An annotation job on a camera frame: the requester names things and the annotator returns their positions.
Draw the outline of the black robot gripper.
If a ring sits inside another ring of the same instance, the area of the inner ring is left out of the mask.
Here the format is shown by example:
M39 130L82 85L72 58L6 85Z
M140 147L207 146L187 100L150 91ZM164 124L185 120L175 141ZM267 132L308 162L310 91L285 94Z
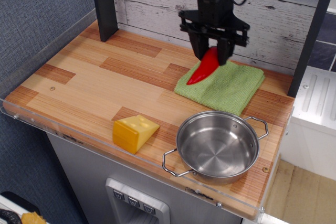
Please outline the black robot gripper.
M197 0L196 10L182 10L180 28L187 32L197 59L209 50L209 38L218 39L217 58L220 66L232 56L235 44L245 46L250 26L233 13L234 0Z

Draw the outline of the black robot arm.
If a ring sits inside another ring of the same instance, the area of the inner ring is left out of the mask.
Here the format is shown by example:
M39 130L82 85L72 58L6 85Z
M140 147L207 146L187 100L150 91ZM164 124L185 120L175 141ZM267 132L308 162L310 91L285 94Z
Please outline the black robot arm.
M217 59L221 66L232 56L236 45L247 46L250 25L233 13L234 5L241 6L246 1L197 0L198 9L179 12L181 31L188 33L197 59L203 59L210 39L217 41Z

